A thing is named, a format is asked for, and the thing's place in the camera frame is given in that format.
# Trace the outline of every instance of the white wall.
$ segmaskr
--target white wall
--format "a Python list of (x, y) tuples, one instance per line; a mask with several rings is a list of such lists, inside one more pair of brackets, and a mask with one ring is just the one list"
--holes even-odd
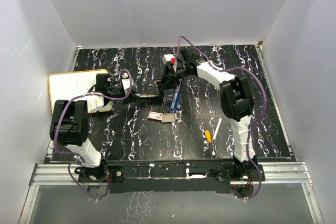
[(335, 223), (336, 0), (287, 0), (265, 42), (266, 69), (295, 156)]
[(0, 223), (19, 220), (50, 139), (47, 77), (75, 50), (51, 0), (0, 0)]
[(172, 46), (264, 40), (285, 0), (52, 0), (76, 45)]

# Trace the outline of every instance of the whiteboard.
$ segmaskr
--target whiteboard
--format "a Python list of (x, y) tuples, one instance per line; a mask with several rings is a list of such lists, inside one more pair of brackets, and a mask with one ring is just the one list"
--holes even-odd
[[(55, 73), (48, 77), (51, 110), (54, 111), (54, 104), (57, 100), (70, 100), (71, 98), (86, 94), (96, 84), (98, 73), (109, 73), (106, 69)], [(112, 102), (101, 107), (98, 111), (105, 112), (112, 109)]]

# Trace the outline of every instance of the black marble tabletop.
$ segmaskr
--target black marble tabletop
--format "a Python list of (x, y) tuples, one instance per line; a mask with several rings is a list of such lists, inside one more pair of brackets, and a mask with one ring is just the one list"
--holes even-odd
[[(290, 158), (255, 46), (200, 46), (199, 49), (218, 67), (242, 66), (259, 78), (267, 95), (267, 111), (265, 118), (252, 126), (254, 150), (259, 158)], [(175, 52), (175, 47), (80, 49), (75, 71), (108, 69), (111, 76), (119, 79), (121, 69), (127, 68), (139, 93), (157, 93), (154, 81), (161, 78), (164, 70), (161, 57)], [(248, 79), (255, 101), (254, 117), (261, 113), (261, 93), (251, 78)], [(148, 120), (150, 111), (168, 112), (173, 93), (174, 90), (165, 92), (164, 103), (160, 105), (115, 102), (112, 111), (91, 114), (89, 138), (95, 148), (108, 161), (231, 158), (234, 142), (230, 124), (222, 112), (218, 90), (205, 80), (195, 76), (186, 78), (175, 123)], [(214, 133), (219, 118), (223, 120), (217, 139), (208, 144), (202, 133), (204, 130)], [(72, 159), (53, 154), (45, 162)]]

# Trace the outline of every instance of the white stick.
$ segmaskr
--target white stick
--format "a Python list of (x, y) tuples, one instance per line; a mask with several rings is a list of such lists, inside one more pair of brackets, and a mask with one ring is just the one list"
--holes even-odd
[(218, 121), (218, 123), (217, 123), (216, 130), (215, 130), (214, 137), (212, 138), (213, 141), (216, 140), (216, 136), (217, 136), (217, 133), (218, 133), (218, 130), (219, 130), (219, 126), (220, 126), (221, 122), (222, 122), (222, 118), (219, 118), (219, 121)]

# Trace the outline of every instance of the red and white box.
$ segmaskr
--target red and white box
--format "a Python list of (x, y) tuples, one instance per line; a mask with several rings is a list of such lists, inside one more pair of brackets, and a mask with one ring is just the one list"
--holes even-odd
[(162, 113), (157, 113), (157, 112), (151, 111), (151, 112), (149, 112), (148, 119), (156, 120), (156, 121), (161, 121), (162, 120), (162, 116), (163, 116)]

